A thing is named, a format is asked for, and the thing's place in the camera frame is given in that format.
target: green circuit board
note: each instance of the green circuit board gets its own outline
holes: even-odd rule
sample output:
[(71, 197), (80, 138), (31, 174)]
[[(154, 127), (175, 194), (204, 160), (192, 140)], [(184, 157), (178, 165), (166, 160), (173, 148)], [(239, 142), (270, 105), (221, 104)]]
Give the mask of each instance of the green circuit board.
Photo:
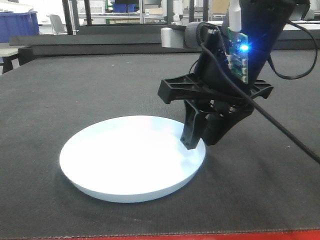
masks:
[(233, 75), (243, 83), (248, 84), (248, 36), (243, 33), (233, 32), (228, 28), (229, 47), (229, 68)]

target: black bracket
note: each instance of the black bracket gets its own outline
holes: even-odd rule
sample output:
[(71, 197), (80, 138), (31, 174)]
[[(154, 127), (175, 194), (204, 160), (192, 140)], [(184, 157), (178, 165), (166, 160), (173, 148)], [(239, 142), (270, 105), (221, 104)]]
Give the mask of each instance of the black bracket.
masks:
[[(256, 80), (250, 96), (253, 99), (267, 99), (273, 88), (263, 80)], [(158, 95), (166, 104), (184, 100), (185, 121), (181, 142), (188, 150), (196, 148), (200, 138), (207, 145), (216, 144), (254, 110), (244, 98), (218, 92), (201, 82), (194, 73), (162, 80)]]

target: black cable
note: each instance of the black cable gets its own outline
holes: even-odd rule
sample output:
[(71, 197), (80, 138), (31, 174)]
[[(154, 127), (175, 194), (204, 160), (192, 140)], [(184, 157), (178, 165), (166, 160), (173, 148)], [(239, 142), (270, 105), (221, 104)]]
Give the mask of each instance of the black cable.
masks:
[(225, 81), (241, 96), (248, 104), (253, 106), (259, 113), (261, 113), (267, 120), (269, 120), (274, 126), (276, 126), (282, 133), (284, 133), (291, 141), (293, 141), (300, 149), (302, 149), (307, 155), (314, 159), (318, 164), (320, 164), (320, 157), (316, 155), (310, 148), (308, 148), (303, 142), (301, 142), (295, 135), (293, 135), (289, 130), (287, 130), (281, 123), (279, 123), (274, 117), (272, 117), (268, 112), (266, 112), (258, 103), (252, 100), (245, 92), (243, 92), (224, 72), (221, 68), (216, 56), (205, 47), (204, 43), (201, 43), (202, 50), (208, 54), (212, 60), (215, 62), (218, 70), (223, 75)]
[(198, 61), (199, 61), (199, 59), (196, 60), (196, 61), (191, 65), (191, 67), (190, 67), (190, 69), (189, 69), (189, 74), (191, 73), (192, 68), (194, 67), (194, 65), (197, 64)]
[(276, 68), (275, 68), (275, 66), (274, 66), (274, 63), (273, 63), (273, 61), (272, 61), (271, 56), (269, 56), (269, 58), (267, 59), (267, 61), (268, 61), (269, 65), (270, 65), (271, 69), (274, 71), (274, 73), (275, 73), (279, 78), (287, 79), (287, 80), (301, 79), (301, 78), (307, 76), (309, 73), (311, 73), (312, 70), (315, 68), (315, 65), (316, 65), (317, 59), (318, 59), (318, 48), (319, 48), (319, 47), (318, 47), (318, 44), (317, 44), (316, 39), (314, 38), (314, 36), (311, 34), (311, 32), (310, 32), (308, 29), (306, 29), (306, 28), (304, 28), (304, 27), (302, 27), (302, 26), (300, 26), (300, 25), (298, 25), (298, 24), (296, 24), (296, 23), (294, 23), (294, 22), (292, 22), (292, 21), (290, 21), (290, 20), (288, 21), (288, 23), (289, 23), (290, 25), (292, 25), (292, 26), (294, 26), (294, 27), (296, 27), (296, 28), (298, 28), (298, 29), (306, 32), (306, 33), (311, 37), (311, 39), (312, 39), (312, 41), (313, 41), (313, 44), (314, 44), (314, 50), (315, 50), (315, 56), (314, 56), (314, 61), (313, 61), (312, 66), (311, 66), (310, 69), (309, 69), (308, 71), (306, 71), (305, 73), (299, 74), (299, 75), (297, 75), (297, 76), (286, 76), (286, 75), (282, 75), (282, 74), (280, 74), (280, 73), (277, 72), (277, 70), (276, 70)]

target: white plate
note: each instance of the white plate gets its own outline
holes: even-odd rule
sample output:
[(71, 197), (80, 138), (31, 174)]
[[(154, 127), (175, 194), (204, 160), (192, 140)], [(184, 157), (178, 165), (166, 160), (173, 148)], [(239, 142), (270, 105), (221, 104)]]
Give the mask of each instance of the white plate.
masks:
[(124, 116), (91, 125), (68, 140), (60, 167), (82, 192), (117, 203), (157, 199), (183, 187), (201, 166), (205, 144), (187, 150), (184, 125), (157, 116)]

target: gray work surface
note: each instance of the gray work surface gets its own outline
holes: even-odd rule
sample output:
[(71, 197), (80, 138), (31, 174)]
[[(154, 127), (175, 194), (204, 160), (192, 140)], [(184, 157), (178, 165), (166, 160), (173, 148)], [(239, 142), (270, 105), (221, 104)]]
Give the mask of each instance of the gray work surface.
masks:
[[(305, 71), (312, 51), (279, 51), (284, 74)], [(232, 128), (193, 180), (166, 197), (133, 204), (94, 199), (59, 167), (75, 133), (130, 116), (183, 122), (183, 101), (165, 105), (161, 79), (188, 72), (197, 54), (38, 58), (0, 76), (0, 239), (240, 233), (320, 229), (320, 165), (258, 112)], [(257, 101), (320, 154), (320, 65), (300, 80), (279, 79)], [(123, 139), (123, 151), (130, 142)]]

